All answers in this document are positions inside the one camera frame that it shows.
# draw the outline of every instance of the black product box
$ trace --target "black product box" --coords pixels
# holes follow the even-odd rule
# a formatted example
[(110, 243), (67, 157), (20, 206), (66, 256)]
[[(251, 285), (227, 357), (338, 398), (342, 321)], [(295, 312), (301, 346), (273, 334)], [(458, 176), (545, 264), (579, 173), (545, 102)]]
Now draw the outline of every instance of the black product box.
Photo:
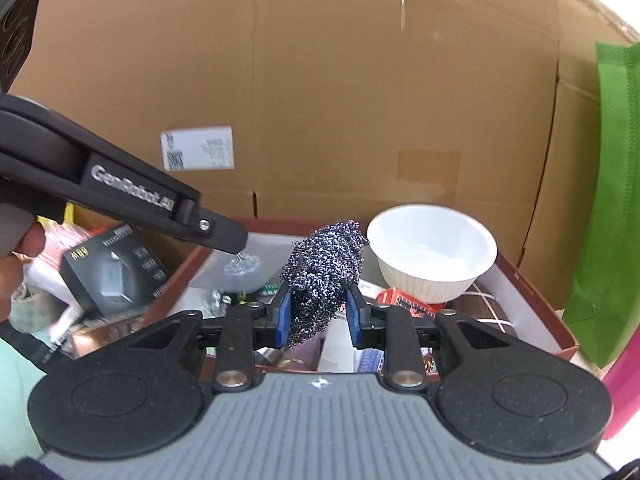
[(60, 275), (92, 318), (148, 306), (166, 288), (169, 272), (140, 232), (121, 224), (89, 238), (60, 261)]

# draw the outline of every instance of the green bag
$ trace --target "green bag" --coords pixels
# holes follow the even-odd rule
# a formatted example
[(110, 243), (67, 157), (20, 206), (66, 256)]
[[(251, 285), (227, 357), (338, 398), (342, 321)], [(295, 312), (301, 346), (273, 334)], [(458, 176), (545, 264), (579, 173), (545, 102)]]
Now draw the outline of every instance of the green bag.
[(598, 44), (600, 171), (563, 319), (599, 367), (640, 324), (640, 43)]

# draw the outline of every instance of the qr code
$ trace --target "qr code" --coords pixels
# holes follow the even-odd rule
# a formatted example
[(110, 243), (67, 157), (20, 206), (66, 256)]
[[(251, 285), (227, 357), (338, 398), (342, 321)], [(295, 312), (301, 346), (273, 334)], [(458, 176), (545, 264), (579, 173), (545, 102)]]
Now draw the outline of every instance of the qr code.
[(166, 163), (169, 171), (183, 170), (182, 150), (167, 150)]

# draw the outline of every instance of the brown tape patch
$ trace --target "brown tape patch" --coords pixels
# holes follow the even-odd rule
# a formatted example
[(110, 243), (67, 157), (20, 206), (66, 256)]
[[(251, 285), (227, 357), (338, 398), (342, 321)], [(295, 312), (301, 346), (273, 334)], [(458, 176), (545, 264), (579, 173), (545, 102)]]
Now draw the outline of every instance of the brown tape patch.
[(400, 150), (398, 180), (438, 184), (443, 196), (456, 193), (462, 152), (440, 150)]

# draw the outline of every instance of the bowl rim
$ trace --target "bowl rim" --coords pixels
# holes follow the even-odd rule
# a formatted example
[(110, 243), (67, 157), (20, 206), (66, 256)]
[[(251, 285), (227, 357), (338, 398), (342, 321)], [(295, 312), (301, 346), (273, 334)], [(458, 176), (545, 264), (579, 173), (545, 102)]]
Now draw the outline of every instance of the bowl rim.
[[(463, 278), (458, 278), (456, 280), (432, 280), (430, 278), (424, 278), (421, 276), (416, 276), (415, 274), (412, 274), (410, 272), (405, 272), (402, 269), (397, 268), (396, 266), (391, 265), (388, 261), (386, 261), (384, 258), (382, 258), (373, 248), (373, 246), (370, 243), (370, 237), (369, 237), (369, 232), (371, 229), (371, 226), (373, 224), (375, 224), (376, 221), (380, 221), (379, 218), (381, 216), (384, 216), (385, 214), (388, 214), (390, 211), (395, 211), (398, 209), (404, 209), (404, 208), (436, 208), (436, 209), (444, 209), (447, 210), (449, 212), (452, 212), (454, 214), (466, 217), (471, 225), (473, 225), (475, 228), (478, 229), (478, 231), (480, 232), (480, 234), (484, 237), (484, 239), (488, 242), (489, 245), (489, 253), (488, 253), (488, 257), (487, 257), (487, 262), (490, 263), (488, 264), (488, 266), (486, 265), (482, 265), (482, 266), (478, 266), (476, 270), (481, 269), (480, 272), (478, 272), (476, 274), (476, 270), (474, 270), (474, 272), (470, 273), (469, 275), (463, 274)], [(433, 282), (433, 283), (457, 283), (457, 282), (466, 282), (466, 280), (471, 280), (471, 279), (476, 279), (478, 276), (481, 276), (482, 274), (484, 274), (485, 272), (487, 272), (489, 269), (491, 269), (492, 265), (495, 263), (495, 259), (497, 258), (498, 255), (498, 246), (496, 244), (495, 238), (494, 236), (491, 234), (491, 231), (489, 231), (489, 229), (487, 229), (484, 224), (482, 224), (482, 222), (479, 222), (478, 220), (476, 220), (475, 218), (473, 218), (472, 216), (469, 216), (466, 213), (463, 213), (462, 211), (458, 211), (457, 209), (453, 209), (450, 207), (446, 207), (443, 205), (437, 205), (437, 204), (402, 204), (402, 205), (397, 205), (394, 207), (390, 207), (389, 209), (385, 209), (384, 211), (378, 213), (376, 216), (374, 216), (373, 220), (371, 222), (369, 222), (369, 225), (367, 226), (367, 239), (369, 240), (369, 247), (371, 248), (371, 251), (376, 255), (376, 258), (381, 260), (382, 262), (384, 262), (387, 266), (391, 267), (392, 269), (396, 270), (397, 272), (402, 272), (403, 274), (407, 275), (407, 276), (411, 276), (412, 278), (415, 278), (416, 280), (426, 280), (428, 282)]]

